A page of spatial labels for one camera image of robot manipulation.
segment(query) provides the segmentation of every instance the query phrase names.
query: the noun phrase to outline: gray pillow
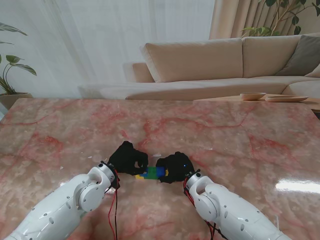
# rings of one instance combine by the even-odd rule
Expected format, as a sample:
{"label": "gray pillow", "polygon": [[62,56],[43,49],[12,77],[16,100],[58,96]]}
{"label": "gray pillow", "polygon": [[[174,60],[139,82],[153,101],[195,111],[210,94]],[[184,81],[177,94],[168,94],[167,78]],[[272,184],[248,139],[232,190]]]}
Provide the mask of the gray pillow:
{"label": "gray pillow", "polygon": [[320,37],[302,35],[285,67],[276,76],[304,76],[320,64]]}

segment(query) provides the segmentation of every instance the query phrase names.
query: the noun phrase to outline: plate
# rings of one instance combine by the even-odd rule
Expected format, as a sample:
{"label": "plate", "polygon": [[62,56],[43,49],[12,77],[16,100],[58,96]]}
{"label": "plate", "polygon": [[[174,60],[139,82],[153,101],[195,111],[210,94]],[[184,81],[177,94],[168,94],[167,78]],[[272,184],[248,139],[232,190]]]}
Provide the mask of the plate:
{"label": "plate", "polygon": [[294,96],[294,95],[283,95],[283,96],[267,96],[266,102],[272,103],[298,103],[306,100],[308,96]]}

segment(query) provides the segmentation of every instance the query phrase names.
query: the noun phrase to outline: beige sofa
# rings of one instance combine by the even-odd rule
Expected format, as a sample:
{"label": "beige sofa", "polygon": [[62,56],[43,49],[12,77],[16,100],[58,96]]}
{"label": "beige sofa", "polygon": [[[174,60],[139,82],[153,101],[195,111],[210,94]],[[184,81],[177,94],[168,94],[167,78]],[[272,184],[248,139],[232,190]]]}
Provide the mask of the beige sofa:
{"label": "beige sofa", "polygon": [[[320,33],[309,35],[320,37]],[[147,43],[141,49],[146,63],[125,66],[129,82],[85,86],[80,91],[85,98],[130,100],[197,100],[244,92],[320,98],[320,78],[275,76],[300,37]]]}

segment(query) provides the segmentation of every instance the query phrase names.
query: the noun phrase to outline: black glove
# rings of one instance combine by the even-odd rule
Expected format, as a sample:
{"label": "black glove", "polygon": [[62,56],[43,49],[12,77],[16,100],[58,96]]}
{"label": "black glove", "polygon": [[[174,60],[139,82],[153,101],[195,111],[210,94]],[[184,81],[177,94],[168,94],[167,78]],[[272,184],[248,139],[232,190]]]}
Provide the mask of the black glove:
{"label": "black glove", "polygon": [[194,166],[190,159],[184,153],[177,151],[175,154],[165,158],[159,158],[156,167],[164,167],[168,170],[168,176],[161,176],[159,180],[171,184],[173,182],[182,182],[189,172],[194,172]]}
{"label": "black glove", "polygon": [[131,142],[124,141],[111,155],[108,164],[112,164],[118,173],[143,174],[148,166],[148,155],[134,149]]}

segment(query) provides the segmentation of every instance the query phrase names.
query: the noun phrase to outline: pink marble surface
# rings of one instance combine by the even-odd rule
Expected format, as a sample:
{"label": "pink marble surface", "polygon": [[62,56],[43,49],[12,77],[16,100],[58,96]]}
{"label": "pink marble surface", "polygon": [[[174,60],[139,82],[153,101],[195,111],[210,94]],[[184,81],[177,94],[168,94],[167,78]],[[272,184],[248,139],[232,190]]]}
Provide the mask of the pink marble surface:
{"label": "pink marble surface", "polygon": [[[0,239],[60,184],[87,173],[123,141],[148,153],[186,153],[293,240],[320,239],[320,122],[295,103],[20,99],[0,122]],[[121,174],[119,239],[209,240],[182,183]],[[70,240],[113,239],[113,194]],[[215,240],[222,239],[216,234]]]}

